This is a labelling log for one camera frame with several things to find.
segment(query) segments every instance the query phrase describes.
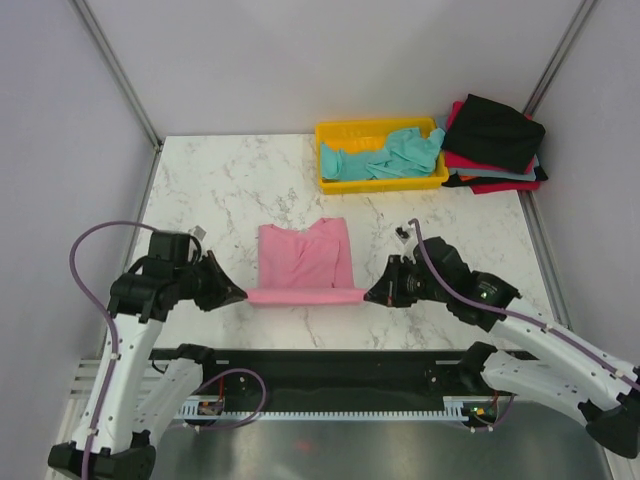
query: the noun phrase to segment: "yellow plastic bin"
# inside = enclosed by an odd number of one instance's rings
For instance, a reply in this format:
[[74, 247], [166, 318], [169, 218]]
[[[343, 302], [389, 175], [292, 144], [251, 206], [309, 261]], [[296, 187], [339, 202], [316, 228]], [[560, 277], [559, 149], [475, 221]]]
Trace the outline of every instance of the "yellow plastic bin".
[[382, 180], [360, 180], [338, 182], [322, 178], [320, 144], [326, 143], [333, 150], [340, 148], [347, 153], [379, 150], [387, 135], [396, 130], [420, 127], [423, 137], [436, 129], [433, 118], [390, 118], [353, 122], [319, 123], [316, 125], [316, 155], [318, 157], [318, 184], [327, 195], [365, 192], [394, 192], [399, 190], [427, 190], [438, 188], [449, 179], [449, 170], [444, 165], [444, 154], [440, 152], [436, 169], [428, 177], [391, 178]]

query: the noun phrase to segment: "teal cloth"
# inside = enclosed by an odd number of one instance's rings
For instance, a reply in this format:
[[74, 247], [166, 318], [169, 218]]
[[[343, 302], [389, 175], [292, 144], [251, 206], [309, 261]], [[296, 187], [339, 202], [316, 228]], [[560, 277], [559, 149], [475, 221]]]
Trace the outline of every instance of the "teal cloth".
[[353, 182], [382, 178], [426, 177], [436, 168], [444, 130], [436, 128], [422, 138], [418, 127], [391, 132], [380, 150], [349, 154], [320, 145], [322, 177]]

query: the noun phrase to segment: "stack of folded clothes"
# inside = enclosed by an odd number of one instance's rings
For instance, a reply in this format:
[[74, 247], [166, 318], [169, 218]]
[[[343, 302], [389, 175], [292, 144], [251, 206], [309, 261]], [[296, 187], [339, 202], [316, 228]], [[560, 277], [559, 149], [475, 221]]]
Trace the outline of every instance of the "stack of folded clothes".
[[545, 129], [517, 110], [469, 95], [437, 123], [446, 131], [442, 149], [451, 175], [443, 186], [482, 194], [536, 190], [548, 179], [536, 155]]

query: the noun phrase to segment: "marble tabletop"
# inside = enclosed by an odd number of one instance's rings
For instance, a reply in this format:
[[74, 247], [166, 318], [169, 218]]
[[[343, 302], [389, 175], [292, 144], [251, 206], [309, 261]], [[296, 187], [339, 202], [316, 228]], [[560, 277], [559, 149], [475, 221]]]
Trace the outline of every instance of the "marble tabletop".
[[[259, 225], [304, 229], [320, 217], [346, 219], [357, 287], [379, 279], [387, 256], [399, 253], [395, 227], [416, 217], [425, 237], [443, 237], [472, 269], [502, 277], [551, 314], [515, 192], [474, 196], [466, 188], [441, 188], [327, 196], [317, 185], [313, 135], [168, 137], [143, 221], [167, 230], [200, 226], [203, 247], [247, 289], [257, 286]], [[141, 232], [134, 258], [146, 253], [148, 240]], [[208, 313], [182, 302], [156, 347], [464, 349], [477, 340], [509, 346], [431, 302], [409, 309], [367, 303], [254, 308], [243, 302]]]

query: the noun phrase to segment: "white wall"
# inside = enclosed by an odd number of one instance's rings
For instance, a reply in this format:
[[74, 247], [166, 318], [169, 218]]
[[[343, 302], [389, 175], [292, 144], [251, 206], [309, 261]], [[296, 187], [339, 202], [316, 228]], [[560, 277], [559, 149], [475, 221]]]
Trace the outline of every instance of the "white wall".
[[[135, 216], [152, 148], [66, 0], [4, 2], [0, 65], [0, 478], [35, 480], [101, 330], [69, 247], [97, 222]], [[79, 255], [105, 300], [125, 233]]]
[[544, 99], [535, 198], [575, 329], [640, 364], [640, 3], [600, 2]]
[[521, 108], [579, 0], [89, 0], [162, 135]]

